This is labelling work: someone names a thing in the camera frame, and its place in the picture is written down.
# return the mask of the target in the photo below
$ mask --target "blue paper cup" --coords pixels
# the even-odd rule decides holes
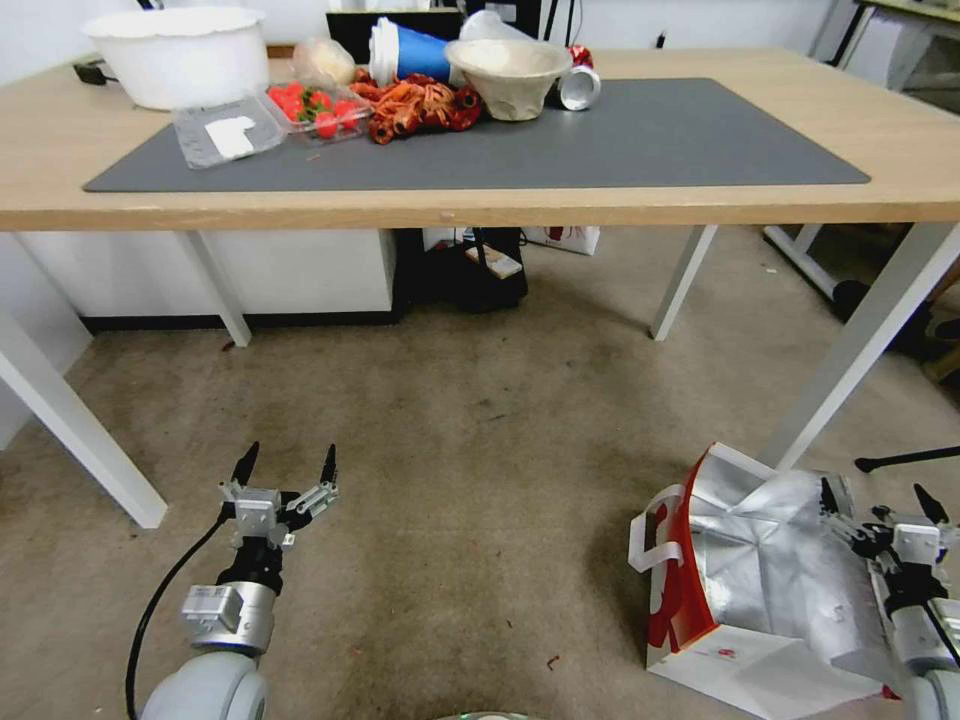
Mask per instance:
[[[380,18],[370,33],[370,74],[380,86],[392,82],[394,75],[402,80],[411,73],[449,82],[446,46],[446,40]]]

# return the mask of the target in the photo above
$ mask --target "beige bowl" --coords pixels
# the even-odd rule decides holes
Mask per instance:
[[[566,48],[536,40],[455,40],[444,54],[497,120],[533,120],[553,81],[573,65]]]

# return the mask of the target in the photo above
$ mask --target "wooden tabletop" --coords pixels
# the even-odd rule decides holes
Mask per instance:
[[[84,183],[169,117],[133,108],[115,85],[82,85],[70,69],[59,68],[0,89],[0,230],[960,220],[960,120],[946,112],[780,50],[596,56],[606,78],[714,78],[873,180],[830,186],[86,193]]]
[[[930,2],[921,3],[917,0],[857,0],[857,2],[861,5],[872,5],[881,10],[892,10],[920,18],[942,20],[960,25],[960,10],[948,10]]]

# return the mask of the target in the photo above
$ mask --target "table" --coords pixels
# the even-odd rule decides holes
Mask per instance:
[[[960,254],[960,121],[781,50],[608,51],[596,59],[607,78],[713,78],[873,179],[789,187],[88,194],[83,183],[168,119],[133,110],[118,88],[81,85],[60,68],[0,90],[0,229],[181,231],[186,256],[244,345],[249,330],[203,230],[691,225],[651,326],[663,340],[719,225],[915,222],[759,456],[789,468]],[[160,522],[163,500],[2,309],[0,378],[138,523]]]
[[[890,90],[900,92],[904,89],[930,48],[934,36],[960,40],[960,10],[949,10],[917,0],[857,0],[857,3],[859,8],[851,21],[853,32],[850,42],[843,50],[837,67],[845,70],[849,66],[871,20],[877,18],[896,22],[903,26],[903,31],[898,42],[899,52],[895,53],[887,73],[886,87]],[[949,75],[957,79],[955,73]],[[793,238],[779,225],[768,225],[763,233],[810,282],[832,300],[837,281],[809,254],[810,246],[822,229],[823,223],[807,223]]]

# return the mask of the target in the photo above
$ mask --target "floor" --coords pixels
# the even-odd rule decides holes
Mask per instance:
[[[340,504],[287,558],[262,663],[272,717],[745,717],[643,672],[627,528],[710,442],[759,450],[840,327],[757,232],[730,228],[653,343],[686,234],[605,230],[592,259],[527,247],[515,311],[421,308],[392,327],[261,331],[230,351],[222,331],[100,335],[69,379],[170,509],[139,530],[37,424],[0,455],[0,718],[122,716],[143,606],[255,439],[258,485],[305,488],[331,441],[341,466]],[[869,479],[851,463],[958,432],[951,402],[888,354],[805,464],[904,509],[921,480],[960,514],[951,461]],[[229,564],[228,538],[161,604],[140,703],[191,656],[177,611]],[[872,699],[823,717],[901,713]]]

